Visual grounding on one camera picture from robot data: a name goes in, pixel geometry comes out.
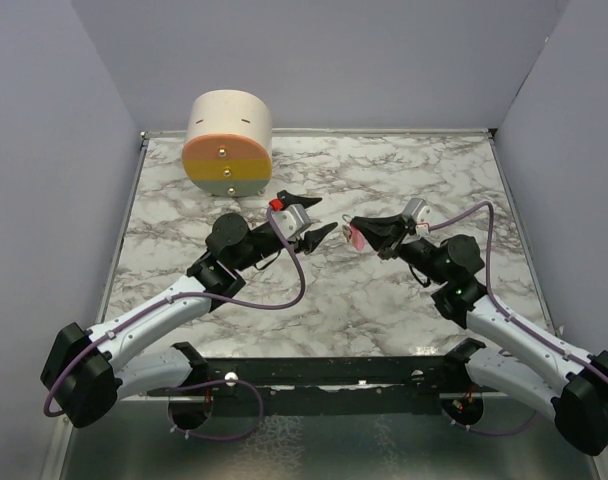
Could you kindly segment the pink strap keyring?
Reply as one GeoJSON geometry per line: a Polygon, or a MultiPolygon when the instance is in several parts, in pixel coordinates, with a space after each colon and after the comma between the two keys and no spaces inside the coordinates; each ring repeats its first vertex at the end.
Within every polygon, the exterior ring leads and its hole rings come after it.
{"type": "Polygon", "coordinates": [[[348,214],[342,215],[344,224],[342,225],[342,233],[346,241],[358,252],[361,252],[365,245],[366,240],[362,233],[351,223],[352,217],[348,214]]]}

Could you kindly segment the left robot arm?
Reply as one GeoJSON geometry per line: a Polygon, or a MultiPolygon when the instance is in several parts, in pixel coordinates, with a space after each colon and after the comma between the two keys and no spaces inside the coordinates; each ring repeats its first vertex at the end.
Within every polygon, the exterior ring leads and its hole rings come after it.
{"type": "Polygon", "coordinates": [[[299,255],[313,253],[336,228],[320,228],[308,215],[318,199],[281,191],[268,203],[263,224],[252,228],[238,213],[218,217],[205,252],[171,286],[126,314],[82,328],[73,322],[55,336],[40,374],[47,390],[43,413],[66,416],[75,427],[91,425],[121,399],[144,391],[177,388],[190,395],[204,385],[205,371],[173,347],[158,360],[142,357],[155,341],[224,304],[279,311],[298,304],[306,279],[299,255]],[[286,252],[297,272],[299,292],[285,303],[238,299],[241,273],[286,252]]]}

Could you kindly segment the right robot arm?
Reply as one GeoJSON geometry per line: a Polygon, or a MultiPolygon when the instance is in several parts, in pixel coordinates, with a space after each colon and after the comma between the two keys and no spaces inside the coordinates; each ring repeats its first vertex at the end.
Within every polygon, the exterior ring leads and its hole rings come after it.
{"type": "Polygon", "coordinates": [[[438,285],[431,297],[443,318],[510,355],[504,359],[480,346],[444,365],[445,383],[456,391],[476,384],[502,392],[550,420],[580,452],[600,455],[608,446],[608,351],[576,347],[510,310],[489,282],[477,279],[489,267],[473,237],[459,234],[434,244],[418,235],[420,227],[404,215],[349,222],[352,235],[380,258],[400,259],[418,282],[438,285]]]}

